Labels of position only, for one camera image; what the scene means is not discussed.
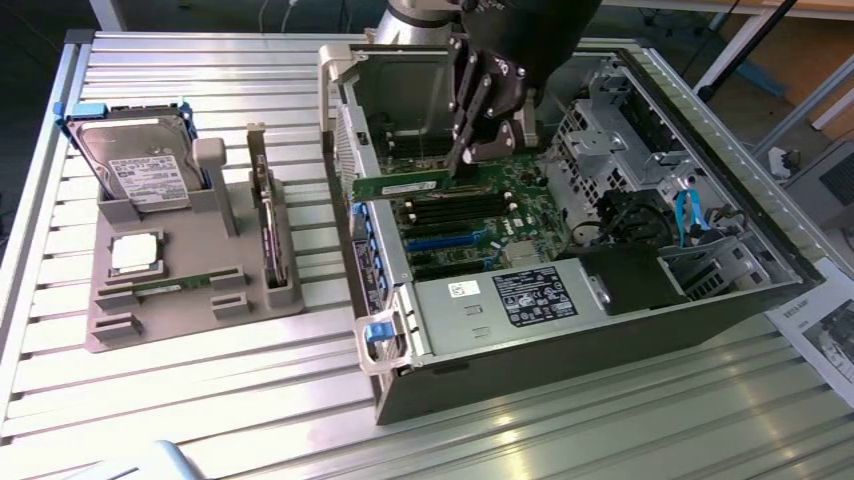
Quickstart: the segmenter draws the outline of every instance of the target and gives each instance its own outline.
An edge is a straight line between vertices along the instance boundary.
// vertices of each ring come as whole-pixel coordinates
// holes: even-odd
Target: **blue latch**
[[[77,103],[71,109],[72,120],[97,120],[107,116],[107,104]]]
[[[392,338],[395,338],[395,327],[391,322],[368,324],[368,328],[364,330],[364,339],[368,343],[382,342]]]

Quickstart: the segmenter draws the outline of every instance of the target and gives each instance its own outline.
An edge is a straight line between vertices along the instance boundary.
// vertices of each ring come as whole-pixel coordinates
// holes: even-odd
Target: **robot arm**
[[[600,0],[458,3],[466,34],[450,40],[455,143],[446,165],[452,176],[464,176],[468,165],[538,146],[534,108]]]

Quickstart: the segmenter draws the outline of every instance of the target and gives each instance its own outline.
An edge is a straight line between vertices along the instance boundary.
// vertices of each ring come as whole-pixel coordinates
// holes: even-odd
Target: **aluminum table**
[[[317,134],[316,50],[361,37],[97,34],[51,101],[184,96],[248,168],[265,122],[308,312],[143,346],[81,348],[97,183],[57,135],[36,148],[0,272],[0,478],[63,478],[153,440],[220,478],[850,478],[851,410],[763,317],[699,347],[395,425],[356,366]]]

